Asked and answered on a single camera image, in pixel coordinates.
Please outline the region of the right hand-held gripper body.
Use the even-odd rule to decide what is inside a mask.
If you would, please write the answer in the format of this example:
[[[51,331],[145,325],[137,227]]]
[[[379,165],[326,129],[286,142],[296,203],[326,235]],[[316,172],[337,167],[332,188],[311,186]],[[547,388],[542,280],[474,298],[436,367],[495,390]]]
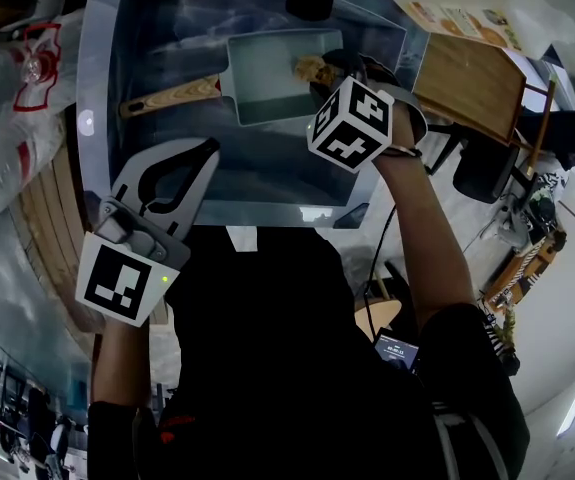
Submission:
[[[359,171],[382,154],[420,157],[416,148],[392,142],[397,103],[407,106],[413,141],[419,142],[427,134],[427,121],[412,93],[345,78],[307,125],[308,150],[346,171]]]

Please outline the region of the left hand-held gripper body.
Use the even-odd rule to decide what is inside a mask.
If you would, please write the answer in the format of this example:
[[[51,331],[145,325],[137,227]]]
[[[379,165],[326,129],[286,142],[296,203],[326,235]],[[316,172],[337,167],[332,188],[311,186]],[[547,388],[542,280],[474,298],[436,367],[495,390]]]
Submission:
[[[99,226],[84,237],[75,300],[140,327],[190,258],[188,226],[177,211],[139,214],[114,198],[100,210]]]

